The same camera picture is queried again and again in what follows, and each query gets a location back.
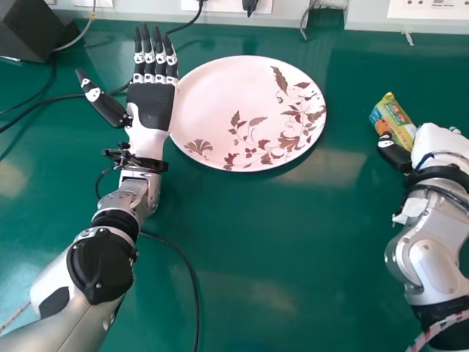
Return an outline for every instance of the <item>black connector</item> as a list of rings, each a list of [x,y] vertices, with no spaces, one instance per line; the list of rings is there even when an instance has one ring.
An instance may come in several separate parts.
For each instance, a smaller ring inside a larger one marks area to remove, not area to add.
[[[259,0],[243,0],[243,9],[248,12],[248,17],[251,17],[252,13],[256,11]]]

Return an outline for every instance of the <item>black box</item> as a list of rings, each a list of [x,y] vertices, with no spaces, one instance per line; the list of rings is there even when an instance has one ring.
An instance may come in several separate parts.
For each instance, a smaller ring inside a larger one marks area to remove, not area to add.
[[[64,33],[44,0],[0,0],[0,56],[46,62]]]

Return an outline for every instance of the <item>green tabletop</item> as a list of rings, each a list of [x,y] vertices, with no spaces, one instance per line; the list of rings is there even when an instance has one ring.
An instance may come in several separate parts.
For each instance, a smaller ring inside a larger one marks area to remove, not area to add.
[[[393,91],[416,124],[469,133],[469,37],[415,35],[411,47],[400,34],[345,32],[339,12],[310,22],[307,43],[296,29],[239,26],[195,25],[171,36],[182,75],[224,56],[270,56],[308,73],[328,104],[311,151],[269,172],[209,169],[166,143],[170,169],[145,230],[180,246],[196,269],[200,351],[394,352],[420,331],[383,261],[399,231],[391,214],[402,177],[376,154],[368,116]],[[86,44],[57,55],[48,95],[79,92],[77,67],[104,89],[122,86],[133,72],[134,26],[96,21]],[[37,91],[49,70],[0,62],[0,109]],[[81,98],[39,109],[0,136],[0,322],[88,226],[93,183],[109,166],[100,151],[124,140]],[[102,351],[187,352],[194,308],[186,267],[157,241],[138,245],[135,284]],[[12,327],[33,319],[28,311]]]

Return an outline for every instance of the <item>white plate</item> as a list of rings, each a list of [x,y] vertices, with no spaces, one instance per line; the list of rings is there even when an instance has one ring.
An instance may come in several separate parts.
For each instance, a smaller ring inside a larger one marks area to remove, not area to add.
[[[181,80],[171,137],[204,165],[253,172],[299,157],[325,119],[324,97],[304,72],[267,57],[231,56]]]

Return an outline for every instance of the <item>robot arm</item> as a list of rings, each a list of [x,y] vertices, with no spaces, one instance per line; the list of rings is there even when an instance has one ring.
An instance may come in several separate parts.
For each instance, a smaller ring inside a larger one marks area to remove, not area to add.
[[[119,188],[97,204],[91,224],[37,277],[30,291],[38,321],[0,338],[2,352],[97,351],[133,284],[136,241],[158,205],[163,146],[177,85],[177,58],[155,28],[155,51],[146,26],[136,29],[136,72],[127,109],[77,71],[92,106],[129,143],[106,156],[121,169]]]
[[[469,140],[458,130],[423,125],[411,155],[407,199],[394,222],[404,225],[388,244],[385,262],[405,286],[423,330],[469,309],[469,282],[459,251],[469,236]],[[469,321],[430,340],[435,351],[469,351]]]

